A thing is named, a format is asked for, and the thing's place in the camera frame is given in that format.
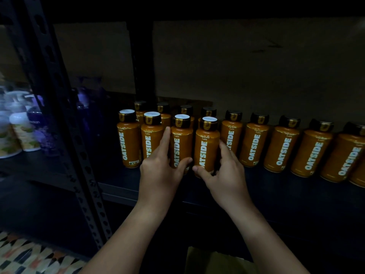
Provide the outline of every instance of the person's hand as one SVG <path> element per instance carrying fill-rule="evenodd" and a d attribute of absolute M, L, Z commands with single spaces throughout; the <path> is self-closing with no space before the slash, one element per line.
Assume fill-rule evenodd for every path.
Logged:
<path fill-rule="evenodd" d="M 221 168 L 215 176 L 201 166 L 193 166 L 193 170 L 204 180 L 214 200 L 228 214 L 239 206 L 249 210 L 253 203 L 247 190 L 244 167 L 226 144 L 220 141 L 219 147 L 222 156 Z"/>
<path fill-rule="evenodd" d="M 165 217 L 184 170 L 193 161 L 191 157 L 180 161 L 176 169 L 169 166 L 167 153 L 170 143 L 170 127 L 165 129 L 160 145 L 146 158 L 140 167 L 137 205 L 147 207 L 156 216 Z"/>

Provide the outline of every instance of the patterned tile floor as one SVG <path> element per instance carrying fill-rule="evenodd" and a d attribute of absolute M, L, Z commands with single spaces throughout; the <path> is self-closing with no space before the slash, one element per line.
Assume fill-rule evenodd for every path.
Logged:
<path fill-rule="evenodd" d="M 86 263 L 0 231 L 0 274 L 77 274 Z"/>

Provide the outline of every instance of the person's left arm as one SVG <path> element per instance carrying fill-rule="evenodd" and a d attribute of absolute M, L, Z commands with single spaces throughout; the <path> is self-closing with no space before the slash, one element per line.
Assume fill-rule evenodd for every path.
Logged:
<path fill-rule="evenodd" d="M 192 158 L 169 166 L 170 127 L 159 147 L 143 161 L 138 201 L 123 224 L 83 268 L 82 274 L 138 273 L 146 249 L 166 216 L 183 173 Z"/>

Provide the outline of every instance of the shelf surface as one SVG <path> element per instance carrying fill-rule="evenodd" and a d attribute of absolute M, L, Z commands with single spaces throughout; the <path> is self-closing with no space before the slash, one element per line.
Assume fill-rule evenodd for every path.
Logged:
<path fill-rule="evenodd" d="M 73 191 L 73 185 L 67 179 L 60 158 L 46 157 L 41 150 L 21 152 L 6 159 L 0 159 L 0 171 Z"/>
<path fill-rule="evenodd" d="M 96 245 L 74 193 L 26 182 L 0 181 L 0 230 L 91 258 Z"/>
<path fill-rule="evenodd" d="M 139 168 L 127 169 L 114 160 L 99 177 L 105 200 L 134 206 Z M 365 189 L 349 182 L 330 183 L 318 176 L 301 178 L 262 166 L 245 168 L 250 196 L 273 229 L 281 235 L 311 241 L 339 256 L 365 260 Z M 219 218 L 222 210 L 201 179 L 184 176 L 176 198 L 185 212 Z"/>

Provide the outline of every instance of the orange bottle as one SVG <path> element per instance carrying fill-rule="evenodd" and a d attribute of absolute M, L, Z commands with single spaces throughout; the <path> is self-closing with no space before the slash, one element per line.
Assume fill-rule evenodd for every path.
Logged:
<path fill-rule="evenodd" d="M 336 140 L 333 151 L 321 171 L 330 182 L 345 180 L 365 147 L 365 124 L 347 122 Z"/>
<path fill-rule="evenodd" d="M 146 101 L 135 101 L 134 102 L 134 109 L 137 115 L 137 121 L 140 125 L 143 124 L 143 115 L 147 112 L 147 102 Z"/>
<path fill-rule="evenodd" d="M 187 114 L 175 115 L 173 122 L 170 137 L 170 165 L 172 168 L 176 168 L 182 159 L 191 157 L 193 129 L 190 128 L 190 116 Z"/>
<path fill-rule="evenodd" d="M 200 128 L 200 121 L 201 121 L 202 117 L 205 117 L 205 116 L 216 117 L 217 109 L 214 107 L 203 107 L 202 110 L 200 111 L 200 115 L 201 115 L 201 117 L 198 119 L 198 129 Z"/>
<path fill-rule="evenodd" d="M 161 113 L 161 121 L 163 130 L 166 129 L 166 127 L 171 126 L 171 114 L 170 114 L 170 105 L 167 102 L 158 102 L 157 103 L 157 111 Z"/>
<path fill-rule="evenodd" d="M 204 167 L 209 173 L 214 172 L 214 162 L 219 146 L 217 128 L 218 120 L 215 117 L 203 117 L 195 136 L 194 165 Z"/>
<path fill-rule="evenodd" d="M 246 124 L 240 153 L 240 163 L 244 166 L 253 167 L 258 164 L 269 130 L 268 122 L 268 115 L 252 113 L 250 122 Z"/>
<path fill-rule="evenodd" d="M 180 114 L 187 114 L 190 116 L 190 128 L 194 128 L 195 117 L 193 115 L 193 107 L 191 105 L 181 105 Z"/>
<path fill-rule="evenodd" d="M 333 135 L 333 122 L 312 119 L 309 129 L 304 131 L 298 153 L 291 166 L 291 171 L 300 177 L 310 177 L 316 171 Z"/>
<path fill-rule="evenodd" d="M 242 112 L 227 110 L 226 120 L 222 121 L 221 140 L 236 154 L 242 132 Z"/>
<path fill-rule="evenodd" d="M 350 182 L 360 187 L 365 187 L 365 156 L 361 159 L 356 166 L 354 172 L 351 173 Z"/>
<path fill-rule="evenodd" d="M 163 136 L 163 126 L 161 124 L 161 114 L 155 111 L 144 113 L 144 124 L 142 125 L 142 150 L 143 158 L 148 158 L 159 146 Z"/>
<path fill-rule="evenodd" d="M 139 123 L 134 110 L 119 111 L 120 122 L 116 125 L 123 164 L 128 168 L 135 168 L 142 162 L 140 150 Z"/>
<path fill-rule="evenodd" d="M 274 128 L 271 142 L 267 150 L 263 166 L 275 173 L 280 173 L 285 169 L 290 153 L 293 150 L 300 132 L 296 129 L 300 124 L 300 119 L 290 118 L 282 115 L 279 125 Z"/>

